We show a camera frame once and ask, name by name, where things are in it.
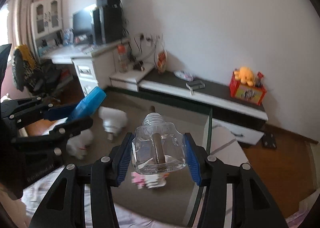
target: black countertop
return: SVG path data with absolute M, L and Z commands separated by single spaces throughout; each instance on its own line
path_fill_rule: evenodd
M 189 90 L 186 86 L 187 81 L 179 79 L 171 72 L 165 72 L 164 74 L 159 75 L 158 71 L 156 69 L 153 69 L 147 76 L 145 76 L 143 78 L 143 80 L 154 81 L 154 82 L 158 82 L 158 83 L 171 85 L 171 86 L 175 86 L 175 87 Z M 265 112 L 262 104 L 259 106 L 256 104 L 252 104 L 250 102 L 246 102 L 243 100 L 232 98 L 230 96 L 229 86 L 219 84 L 216 82 L 212 82 L 212 81 L 206 81 L 206 80 L 203 80 L 200 78 L 195 78 L 194 81 L 196 81 L 196 80 L 201 80 L 205 84 L 205 88 L 194 90 L 194 92 L 199 92 L 199 93 L 215 96 L 217 98 L 232 101 L 232 102 L 235 102 L 235 103 L 238 103 L 241 105 L 245 105 L 247 107 L 251 107 L 251 108 Z

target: wooden floor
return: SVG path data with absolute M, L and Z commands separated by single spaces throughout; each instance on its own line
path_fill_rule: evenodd
M 78 102 L 83 98 L 77 80 L 66 89 L 60 96 L 62 104 Z M 41 135 L 51 124 L 41 120 L 26 129 L 31 136 Z M 315 191 L 315 167 L 308 142 L 285 131 L 279 130 L 273 134 L 277 142 L 276 150 L 263 148 L 261 142 L 243 150 L 284 217 L 288 217 L 298 210 L 301 200 Z

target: cabinet handle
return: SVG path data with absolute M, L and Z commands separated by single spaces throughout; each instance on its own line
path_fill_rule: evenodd
M 236 137 L 238 137 L 238 138 L 243 138 L 243 137 L 244 137 L 243 134 L 235 134 L 235 133 L 233 133 L 232 131 L 231 131 L 231 133 L 232 133 L 233 135 L 235 135 Z

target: yellow towel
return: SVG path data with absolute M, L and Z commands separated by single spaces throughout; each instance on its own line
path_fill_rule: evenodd
M 27 61 L 31 69 L 33 70 L 36 66 L 36 61 L 33 59 L 28 46 L 26 44 L 23 44 L 17 46 L 16 49 L 18 49 L 21 52 L 22 59 L 24 61 Z

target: curtain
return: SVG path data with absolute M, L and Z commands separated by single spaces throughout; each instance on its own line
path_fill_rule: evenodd
M 9 0 L 8 2 L 8 38 L 12 43 L 12 51 L 21 44 L 26 44 L 35 54 L 34 39 L 31 31 L 31 9 L 33 2 L 38 0 Z

